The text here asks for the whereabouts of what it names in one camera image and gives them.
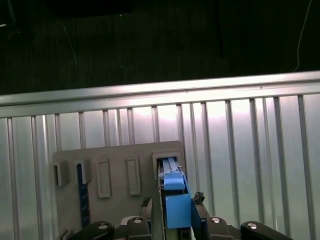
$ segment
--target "blue object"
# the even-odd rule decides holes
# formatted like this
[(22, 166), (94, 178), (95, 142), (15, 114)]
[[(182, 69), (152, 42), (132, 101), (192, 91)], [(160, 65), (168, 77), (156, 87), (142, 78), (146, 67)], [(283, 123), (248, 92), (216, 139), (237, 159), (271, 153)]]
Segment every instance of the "blue object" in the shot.
[(177, 160), (173, 157), (162, 159), (162, 166), (163, 172), (159, 173), (158, 177), (163, 179), (166, 228), (190, 228), (191, 195), (186, 176), (180, 171)]
[(163, 159), (162, 165), (164, 190), (184, 190), (186, 188), (184, 174), (179, 170), (178, 163), (175, 159), (173, 157)]
[(168, 229), (189, 228), (191, 227), (191, 195), (186, 180), (185, 194), (165, 196), (166, 227)]
[(82, 228), (85, 228), (91, 223), (88, 186), (87, 184), (83, 184), (81, 164), (76, 165), (76, 172), (77, 172), (78, 193), (79, 193), (79, 200), (80, 200), (81, 226)]

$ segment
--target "aluminum rail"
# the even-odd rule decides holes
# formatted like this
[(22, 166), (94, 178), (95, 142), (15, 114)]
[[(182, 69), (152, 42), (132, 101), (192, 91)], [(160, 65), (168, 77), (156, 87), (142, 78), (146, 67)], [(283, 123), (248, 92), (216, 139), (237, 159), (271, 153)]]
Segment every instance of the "aluminum rail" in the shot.
[(320, 71), (0, 96), (0, 118), (320, 93)]

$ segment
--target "gray slot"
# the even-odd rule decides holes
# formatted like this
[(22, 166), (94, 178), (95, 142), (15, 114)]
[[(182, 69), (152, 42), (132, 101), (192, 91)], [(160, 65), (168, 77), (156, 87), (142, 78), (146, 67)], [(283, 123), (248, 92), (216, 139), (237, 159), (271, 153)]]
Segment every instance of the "gray slot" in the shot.
[(81, 165), (82, 183), (87, 184), (91, 181), (91, 162), (90, 159), (81, 159), (74, 161), (75, 182), (78, 182), (77, 165)]
[(70, 182), (68, 161), (56, 162), (53, 165), (55, 185), (63, 187)]
[(129, 180), (129, 193), (131, 196), (141, 194), (139, 158), (131, 156), (126, 158), (126, 166)]
[[(179, 149), (169, 149), (169, 150), (160, 150), (154, 151), (152, 154), (152, 163), (153, 163), (153, 175), (154, 179), (158, 179), (158, 166), (157, 160), (158, 159), (165, 159), (165, 158), (176, 158), (177, 162), (180, 163), (181, 160), (184, 162), (184, 158), (181, 159), (181, 154)], [(181, 166), (181, 170), (185, 173), (186, 170), (184, 166)]]
[(109, 159), (98, 159), (95, 162), (96, 181), (99, 198), (111, 196)]

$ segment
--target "dark carpet floor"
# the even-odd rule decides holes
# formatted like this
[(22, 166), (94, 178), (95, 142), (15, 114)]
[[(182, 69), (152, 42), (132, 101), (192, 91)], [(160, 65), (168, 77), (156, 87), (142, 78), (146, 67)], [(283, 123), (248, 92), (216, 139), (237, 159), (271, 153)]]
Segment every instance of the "dark carpet floor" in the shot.
[[(34, 43), (0, 29), (0, 95), (292, 72), (308, 2), (136, 0), (131, 13), (60, 20), (28, 5)], [(319, 1), (311, 5), (299, 71), (320, 69)]]

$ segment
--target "blue plastic block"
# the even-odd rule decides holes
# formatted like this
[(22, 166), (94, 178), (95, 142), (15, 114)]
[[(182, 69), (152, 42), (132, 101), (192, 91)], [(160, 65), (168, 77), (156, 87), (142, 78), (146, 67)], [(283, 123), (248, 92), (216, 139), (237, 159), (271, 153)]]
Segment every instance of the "blue plastic block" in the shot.
[(163, 174), (164, 190), (184, 190), (185, 181), (181, 172)]
[(190, 194), (170, 195), (165, 197), (166, 227), (168, 229), (191, 227)]

